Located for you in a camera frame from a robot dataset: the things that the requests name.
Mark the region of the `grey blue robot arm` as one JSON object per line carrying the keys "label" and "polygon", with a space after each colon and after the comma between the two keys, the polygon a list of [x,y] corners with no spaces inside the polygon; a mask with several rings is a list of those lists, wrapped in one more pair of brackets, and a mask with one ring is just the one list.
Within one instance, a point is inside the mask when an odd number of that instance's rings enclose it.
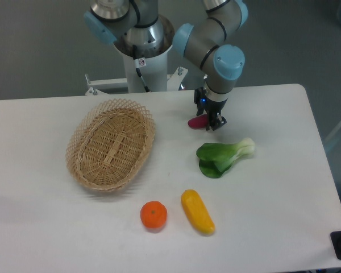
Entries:
{"label": "grey blue robot arm", "polygon": [[173,49],[206,75],[194,92],[198,115],[207,129],[226,123],[222,109],[242,74],[243,51],[226,39],[244,25],[248,9],[242,1],[204,1],[206,19],[198,26],[175,30],[159,14],[157,1],[91,1],[84,21],[104,44],[123,56],[128,91],[159,92],[167,88],[167,54]]}

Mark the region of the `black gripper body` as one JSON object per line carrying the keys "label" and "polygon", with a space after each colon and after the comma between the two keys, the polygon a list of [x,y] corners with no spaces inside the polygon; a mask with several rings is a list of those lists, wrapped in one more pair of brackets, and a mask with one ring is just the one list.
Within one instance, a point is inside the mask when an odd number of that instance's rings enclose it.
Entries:
{"label": "black gripper body", "polygon": [[223,119],[222,109],[228,100],[228,94],[220,94],[209,88],[204,88],[204,106],[208,119]]}

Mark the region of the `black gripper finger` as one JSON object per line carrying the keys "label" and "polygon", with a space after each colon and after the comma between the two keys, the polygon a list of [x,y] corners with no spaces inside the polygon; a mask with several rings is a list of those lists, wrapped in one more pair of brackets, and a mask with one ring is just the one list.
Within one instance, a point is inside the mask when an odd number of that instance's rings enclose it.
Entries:
{"label": "black gripper finger", "polygon": [[196,116],[200,116],[205,111],[205,90],[203,87],[197,88],[194,90],[194,103],[197,107],[197,113]]}
{"label": "black gripper finger", "polygon": [[227,120],[217,112],[207,113],[206,130],[217,130],[227,123]]}

